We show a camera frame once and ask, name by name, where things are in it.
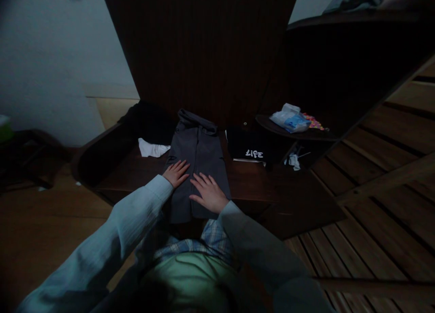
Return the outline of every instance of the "white cloth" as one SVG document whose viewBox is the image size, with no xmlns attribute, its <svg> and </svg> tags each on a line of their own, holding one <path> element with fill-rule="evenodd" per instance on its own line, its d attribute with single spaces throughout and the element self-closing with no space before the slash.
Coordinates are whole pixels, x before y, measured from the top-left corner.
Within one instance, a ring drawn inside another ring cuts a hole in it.
<svg viewBox="0 0 435 313">
<path fill-rule="evenodd" d="M 298 160 L 298 155 L 297 154 L 291 154 L 288 156 L 287 158 L 284 160 L 284 165 L 287 165 L 287 161 L 289 162 L 289 166 L 293 166 L 293 170 L 294 171 L 298 171 L 300 170 L 300 165 L 299 165 L 299 160 Z"/>
<path fill-rule="evenodd" d="M 170 145 L 151 144 L 145 141 L 143 138 L 139 138 L 139 149 L 142 157 L 161 157 L 166 151 L 168 151 Z"/>
</svg>

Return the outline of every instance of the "wooden cabinet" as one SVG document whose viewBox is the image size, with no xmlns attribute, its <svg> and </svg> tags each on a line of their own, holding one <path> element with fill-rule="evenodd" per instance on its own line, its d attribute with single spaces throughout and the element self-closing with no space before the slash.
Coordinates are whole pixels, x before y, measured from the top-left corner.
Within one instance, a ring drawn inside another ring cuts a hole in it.
<svg viewBox="0 0 435 313">
<path fill-rule="evenodd" d="M 329 14 L 286 26 L 295 0 L 106 0 L 143 101 L 216 123 L 267 129 L 309 150 L 309 169 L 434 52 L 433 19 Z M 284 103 L 328 132 L 290 135 L 268 115 Z M 280 238 L 343 219 L 310 171 L 234 162 L 221 135 L 235 203 Z M 76 155 L 77 180 L 113 205 L 161 173 L 118 124 Z"/>
</svg>

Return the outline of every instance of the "wooden shelf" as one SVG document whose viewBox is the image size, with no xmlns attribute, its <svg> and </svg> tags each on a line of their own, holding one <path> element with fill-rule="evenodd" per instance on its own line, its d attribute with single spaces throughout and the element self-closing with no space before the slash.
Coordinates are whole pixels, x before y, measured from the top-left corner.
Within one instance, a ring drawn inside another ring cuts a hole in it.
<svg viewBox="0 0 435 313">
<path fill-rule="evenodd" d="M 289 133 L 285 129 L 271 121 L 269 119 L 269 115 L 257 115 L 255 117 L 255 120 L 266 130 L 291 139 L 330 142 L 335 142 L 339 140 L 338 137 L 326 130 L 308 129 L 307 131 L 302 133 Z"/>
</svg>

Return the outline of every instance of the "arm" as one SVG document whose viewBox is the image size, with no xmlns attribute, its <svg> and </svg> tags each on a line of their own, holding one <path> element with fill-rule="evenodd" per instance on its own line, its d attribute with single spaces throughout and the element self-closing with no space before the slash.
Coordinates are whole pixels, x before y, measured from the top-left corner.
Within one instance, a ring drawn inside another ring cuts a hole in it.
<svg viewBox="0 0 435 313">
<path fill-rule="evenodd" d="M 106 286 L 154 222 L 174 187 L 188 175 L 185 162 L 171 165 L 119 201 L 95 233 L 36 290 L 16 312 L 89 312 L 109 293 Z"/>
<path fill-rule="evenodd" d="M 247 262 L 272 294 L 275 311 L 333 312 L 303 263 L 283 242 L 228 201 L 214 179 L 194 174 L 191 182 L 201 197 L 190 198 L 219 213 L 220 221 L 240 259 Z"/>
</svg>

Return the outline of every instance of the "folded clothes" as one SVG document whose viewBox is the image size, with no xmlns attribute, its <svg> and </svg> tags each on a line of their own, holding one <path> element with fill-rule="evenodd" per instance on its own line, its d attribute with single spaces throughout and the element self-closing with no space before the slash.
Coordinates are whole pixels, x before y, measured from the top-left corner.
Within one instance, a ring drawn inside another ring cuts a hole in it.
<svg viewBox="0 0 435 313">
<path fill-rule="evenodd" d="M 184 109 L 178 112 L 180 121 L 172 138 L 166 168 L 179 160 L 187 160 L 190 164 L 188 173 L 193 178 L 193 173 L 206 176 L 211 175 L 228 199 L 231 199 L 230 186 L 228 184 L 227 170 L 223 161 L 221 142 L 218 135 L 218 127 Z M 174 191 L 171 198 L 169 221 L 171 223 L 189 222 L 192 218 L 217 219 L 213 213 L 189 199 L 190 194 L 200 196 L 192 183 L 186 181 Z"/>
</svg>

